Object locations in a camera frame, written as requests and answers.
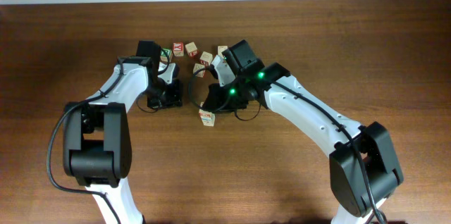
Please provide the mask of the wooden block red I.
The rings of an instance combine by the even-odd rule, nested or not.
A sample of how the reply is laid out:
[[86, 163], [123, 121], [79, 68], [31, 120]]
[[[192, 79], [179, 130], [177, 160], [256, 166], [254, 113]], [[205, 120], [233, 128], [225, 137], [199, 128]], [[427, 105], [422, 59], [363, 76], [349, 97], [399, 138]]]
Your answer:
[[199, 117], [204, 126], [213, 127], [215, 124], [215, 114], [209, 111], [199, 109]]

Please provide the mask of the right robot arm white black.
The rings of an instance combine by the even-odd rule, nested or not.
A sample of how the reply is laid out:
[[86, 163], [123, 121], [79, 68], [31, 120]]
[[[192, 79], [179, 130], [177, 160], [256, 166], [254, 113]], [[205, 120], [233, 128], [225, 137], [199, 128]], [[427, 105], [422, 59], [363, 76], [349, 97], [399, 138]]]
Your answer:
[[218, 81], [209, 85], [204, 110], [237, 113], [257, 101], [295, 125], [328, 157], [330, 188], [339, 203], [333, 223], [387, 223], [380, 207], [404, 176], [383, 125], [362, 125], [338, 113], [281, 64], [264, 65], [245, 40], [218, 54], [207, 70]]

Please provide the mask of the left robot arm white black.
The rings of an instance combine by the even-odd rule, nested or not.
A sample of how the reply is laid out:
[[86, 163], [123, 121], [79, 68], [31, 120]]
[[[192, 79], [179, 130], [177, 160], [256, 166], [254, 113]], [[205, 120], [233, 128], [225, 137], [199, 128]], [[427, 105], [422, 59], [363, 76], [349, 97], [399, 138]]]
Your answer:
[[127, 113], [146, 97], [150, 112], [182, 106], [183, 85], [175, 63], [153, 41], [140, 41], [134, 56], [120, 58], [99, 90], [80, 103], [66, 104], [63, 169], [91, 194], [106, 223], [144, 223], [135, 205], [128, 174], [132, 146]]

